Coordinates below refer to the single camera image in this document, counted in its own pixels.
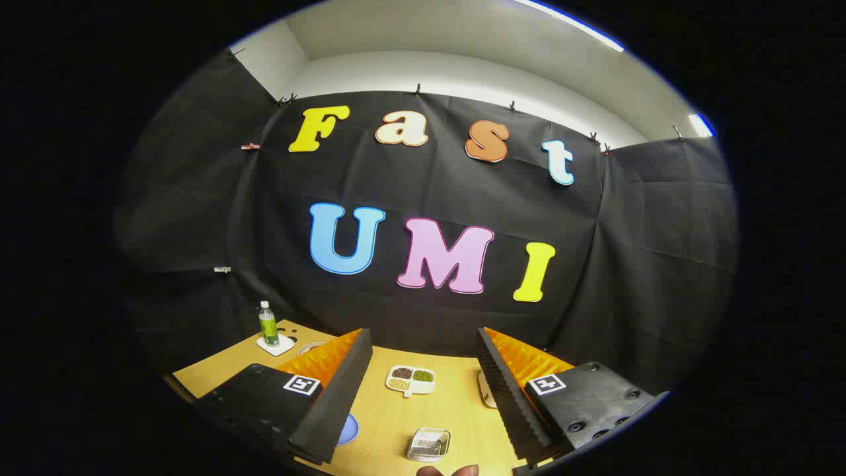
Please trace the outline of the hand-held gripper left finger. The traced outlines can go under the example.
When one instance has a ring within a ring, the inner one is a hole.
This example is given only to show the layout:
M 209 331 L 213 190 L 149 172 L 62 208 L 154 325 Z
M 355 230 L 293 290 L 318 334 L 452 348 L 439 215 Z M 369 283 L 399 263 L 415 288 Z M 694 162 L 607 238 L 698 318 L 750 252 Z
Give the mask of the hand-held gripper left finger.
M 250 364 L 194 403 L 265 452 L 330 463 L 372 354 L 356 329 L 275 368 Z

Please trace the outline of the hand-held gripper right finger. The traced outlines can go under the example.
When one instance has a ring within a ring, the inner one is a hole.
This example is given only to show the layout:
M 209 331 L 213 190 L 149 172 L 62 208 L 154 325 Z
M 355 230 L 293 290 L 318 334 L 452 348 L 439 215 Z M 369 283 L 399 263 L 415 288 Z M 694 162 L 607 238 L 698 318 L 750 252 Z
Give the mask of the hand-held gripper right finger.
M 489 328 L 477 331 L 477 360 L 516 457 L 529 467 L 566 463 L 598 448 L 668 397 L 601 362 L 567 364 Z

